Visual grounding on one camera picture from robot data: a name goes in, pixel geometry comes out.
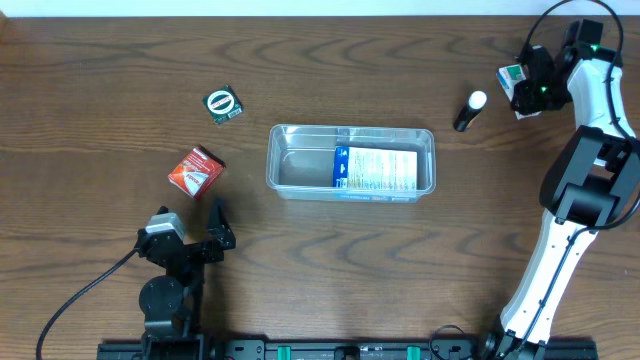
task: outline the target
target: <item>small green box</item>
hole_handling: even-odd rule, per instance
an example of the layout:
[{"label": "small green box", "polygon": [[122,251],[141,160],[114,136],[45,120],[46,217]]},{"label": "small green box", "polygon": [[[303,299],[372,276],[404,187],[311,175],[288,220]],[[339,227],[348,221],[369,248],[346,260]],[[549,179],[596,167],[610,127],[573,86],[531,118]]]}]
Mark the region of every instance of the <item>small green box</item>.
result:
[{"label": "small green box", "polygon": [[214,91],[211,95],[202,99],[204,106],[209,110],[216,124],[224,124],[231,118],[242,114],[240,99],[231,89],[225,85],[222,89]]}]

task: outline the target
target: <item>box inside container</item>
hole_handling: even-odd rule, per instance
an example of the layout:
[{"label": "box inside container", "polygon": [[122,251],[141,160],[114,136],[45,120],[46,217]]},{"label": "box inside container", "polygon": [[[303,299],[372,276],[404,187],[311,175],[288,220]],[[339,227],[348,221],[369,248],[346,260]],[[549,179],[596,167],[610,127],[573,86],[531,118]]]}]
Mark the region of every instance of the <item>box inside container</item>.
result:
[{"label": "box inside container", "polygon": [[431,134],[421,129],[277,125],[271,131],[267,180],[273,186],[333,188],[337,146],[414,151],[417,190],[433,184]]}]

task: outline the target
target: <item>red box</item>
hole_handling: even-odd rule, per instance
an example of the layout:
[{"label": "red box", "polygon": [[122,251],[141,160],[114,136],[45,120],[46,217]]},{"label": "red box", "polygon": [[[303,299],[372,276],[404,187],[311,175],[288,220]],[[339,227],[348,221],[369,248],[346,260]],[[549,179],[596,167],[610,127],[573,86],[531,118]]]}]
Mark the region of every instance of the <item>red box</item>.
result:
[{"label": "red box", "polygon": [[214,160],[206,149],[197,147],[169,174],[169,181],[197,199],[223,171],[222,161]]}]

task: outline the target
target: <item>black bottle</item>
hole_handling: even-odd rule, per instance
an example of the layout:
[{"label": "black bottle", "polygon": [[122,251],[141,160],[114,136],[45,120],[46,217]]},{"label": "black bottle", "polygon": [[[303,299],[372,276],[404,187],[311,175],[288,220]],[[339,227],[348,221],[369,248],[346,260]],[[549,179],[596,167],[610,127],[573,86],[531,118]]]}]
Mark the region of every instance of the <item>black bottle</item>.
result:
[{"label": "black bottle", "polygon": [[453,128],[460,132],[467,131],[486,103],[487,94],[483,91],[474,91],[469,101],[460,110],[456,121],[453,122]]}]

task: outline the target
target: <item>transparent plastic bin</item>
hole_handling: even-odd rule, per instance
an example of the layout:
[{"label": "transparent plastic bin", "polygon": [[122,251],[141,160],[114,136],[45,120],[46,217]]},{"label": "transparent plastic bin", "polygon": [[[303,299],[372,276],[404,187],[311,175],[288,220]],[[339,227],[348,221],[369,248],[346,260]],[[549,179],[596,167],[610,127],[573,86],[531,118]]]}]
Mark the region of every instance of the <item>transparent plastic bin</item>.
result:
[{"label": "transparent plastic bin", "polygon": [[[417,189],[390,191],[333,187],[337,146],[415,151],[418,155]],[[424,129],[276,125],[269,136],[267,185],[285,199],[416,202],[436,187],[433,134]]]}]

